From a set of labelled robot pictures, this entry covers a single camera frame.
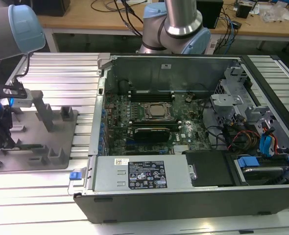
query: cpu socket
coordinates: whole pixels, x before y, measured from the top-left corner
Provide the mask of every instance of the cpu socket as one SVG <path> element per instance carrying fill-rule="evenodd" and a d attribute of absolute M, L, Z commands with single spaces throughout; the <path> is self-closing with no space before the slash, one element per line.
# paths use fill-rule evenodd
<path fill-rule="evenodd" d="M 145 119 L 172 119 L 168 103 L 148 103 L 144 104 Z"/>

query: wooden desk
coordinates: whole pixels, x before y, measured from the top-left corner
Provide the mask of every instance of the wooden desk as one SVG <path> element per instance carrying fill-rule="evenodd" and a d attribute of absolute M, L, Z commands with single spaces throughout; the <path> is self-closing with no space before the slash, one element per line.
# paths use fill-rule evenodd
<path fill-rule="evenodd" d="M 58 47 L 54 33 L 80 33 L 80 34 L 110 34 L 110 35 L 133 35 L 128 31 L 120 19 L 118 12 L 97 12 L 90 7 L 93 0 L 71 0 L 70 7 L 63 17 L 39 16 L 44 27 L 47 42 L 51 52 L 57 52 Z M 98 0 L 94 8 L 107 10 L 103 5 L 104 0 Z M 234 0 L 224 0 L 224 9 Z M 142 17 L 146 4 L 133 6 L 134 11 Z M 260 16 L 248 16 L 247 19 L 235 18 L 235 11 L 226 9 L 225 12 L 232 20 L 242 23 L 238 32 L 238 39 L 261 40 L 261 41 L 289 41 L 289 21 L 264 23 Z M 130 20 L 138 31 L 142 31 L 142 24 L 133 16 Z M 226 32 L 226 23 L 219 20 L 217 27 L 210 30 L 212 43 L 221 38 Z"/>

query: power supply label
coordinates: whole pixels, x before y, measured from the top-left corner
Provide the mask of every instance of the power supply label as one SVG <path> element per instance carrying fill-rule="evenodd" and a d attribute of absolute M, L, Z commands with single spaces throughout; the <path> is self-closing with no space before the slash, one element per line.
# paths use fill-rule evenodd
<path fill-rule="evenodd" d="M 167 188 L 164 161 L 129 162 L 128 186 L 130 189 Z"/>

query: motherboard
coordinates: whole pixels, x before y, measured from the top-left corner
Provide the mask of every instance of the motherboard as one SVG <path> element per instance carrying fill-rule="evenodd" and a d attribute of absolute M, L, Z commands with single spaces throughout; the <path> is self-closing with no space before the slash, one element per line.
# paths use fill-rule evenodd
<path fill-rule="evenodd" d="M 109 155 L 182 154 L 210 149 L 201 100 L 188 94 L 105 96 Z"/>

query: open computer chassis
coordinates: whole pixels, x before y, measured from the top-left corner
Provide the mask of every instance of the open computer chassis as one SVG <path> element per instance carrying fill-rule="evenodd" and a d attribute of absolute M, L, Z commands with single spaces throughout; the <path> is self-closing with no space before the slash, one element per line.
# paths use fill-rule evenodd
<path fill-rule="evenodd" d="M 89 221 L 289 207 L 289 112 L 248 56 L 100 54 L 98 66 L 74 195 Z"/>

